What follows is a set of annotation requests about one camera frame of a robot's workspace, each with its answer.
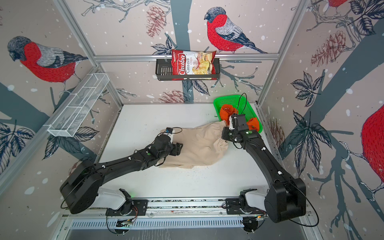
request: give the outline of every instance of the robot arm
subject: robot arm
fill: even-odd
[[[114,191],[100,186],[127,173],[152,167],[168,155],[179,155],[183,144],[172,144],[172,132],[172,128],[167,128],[152,144],[130,156],[97,164],[82,162],[60,187],[70,212],[77,214],[91,206],[118,209],[125,202],[132,201],[123,189]]]
[[[306,213],[305,183],[300,178],[294,179],[282,168],[266,148],[260,134],[249,130],[244,114],[233,114],[231,117],[231,129],[224,128],[222,139],[240,143],[261,169],[269,185],[264,207],[270,219],[277,223],[303,216]],[[239,201],[249,207],[246,192],[242,192]]]

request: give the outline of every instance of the green plastic tray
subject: green plastic tray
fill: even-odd
[[[240,106],[237,106],[237,104],[239,102],[239,98],[240,98],[240,95],[229,95],[229,96],[219,97],[219,98],[216,98],[214,100],[214,106],[215,106],[217,117],[218,117],[219,121],[222,120],[220,118],[220,109],[224,104],[232,105],[232,107],[236,108],[239,111],[239,113],[241,113],[243,111],[244,104],[246,103],[247,105],[245,107],[243,114],[245,114],[245,118],[247,119],[247,121],[249,121],[251,118],[257,118],[257,120],[259,121],[259,124],[260,124],[259,133],[261,133],[263,131],[263,126],[262,126],[259,118],[256,116],[255,111],[251,107],[251,104],[249,104],[249,102],[246,101],[245,96],[243,96],[240,100],[240,104],[239,104]]]

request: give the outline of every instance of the orange cloth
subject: orange cloth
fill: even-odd
[[[249,130],[256,130],[256,131],[259,131],[259,130],[260,130],[260,123],[259,123],[259,121],[257,120],[257,118],[251,118],[251,119],[247,122],[247,125],[248,125]]]
[[[227,126],[229,126],[229,117],[233,113],[238,113],[237,109],[232,107],[232,105],[224,104],[220,109],[220,118],[221,120],[225,120]]]
[[[227,126],[229,126],[229,117],[233,114],[233,113],[237,113],[238,114],[238,111],[236,108],[234,108],[232,105],[229,105],[229,104],[224,104],[221,109],[220,109],[220,118],[221,120],[224,120],[225,123],[227,124]],[[248,125],[248,128],[249,130],[256,130],[256,131],[259,131],[260,130],[260,123],[259,121],[257,120],[257,118],[251,118],[248,122],[247,122],[247,125]]]

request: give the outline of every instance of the khaki fabric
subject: khaki fabric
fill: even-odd
[[[225,126],[225,121],[221,121],[196,128],[183,128],[182,132],[173,136],[173,143],[184,144],[180,155],[167,156],[160,167],[191,169],[194,166],[208,166],[216,163],[228,149],[228,143],[221,139]]]

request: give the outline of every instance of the white mesh shelf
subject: white mesh shelf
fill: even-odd
[[[90,74],[84,86],[73,93],[74,98],[52,123],[48,132],[55,137],[73,137],[108,82],[109,77],[105,73]]]

